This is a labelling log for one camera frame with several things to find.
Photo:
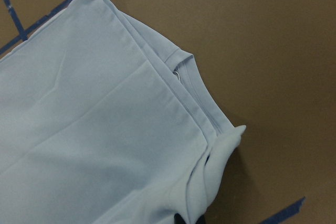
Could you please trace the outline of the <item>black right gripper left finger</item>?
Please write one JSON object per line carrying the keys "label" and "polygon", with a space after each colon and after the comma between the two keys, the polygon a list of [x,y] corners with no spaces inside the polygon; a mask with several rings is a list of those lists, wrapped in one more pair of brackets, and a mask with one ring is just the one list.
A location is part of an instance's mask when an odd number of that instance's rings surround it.
{"label": "black right gripper left finger", "polygon": [[174,223],[175,224],[186,224],[186,222],[184,221],[183,217],[180,214],[174,215]]}

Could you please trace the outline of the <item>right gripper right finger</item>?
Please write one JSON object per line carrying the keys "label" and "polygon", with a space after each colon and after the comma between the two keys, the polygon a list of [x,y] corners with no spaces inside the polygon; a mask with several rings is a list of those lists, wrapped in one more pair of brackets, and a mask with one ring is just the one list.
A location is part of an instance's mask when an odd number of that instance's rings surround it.
{"label": "right gripper right finger", "polygon": [[206,224],[205,216],[201,215],[196,221],[196,224]]}

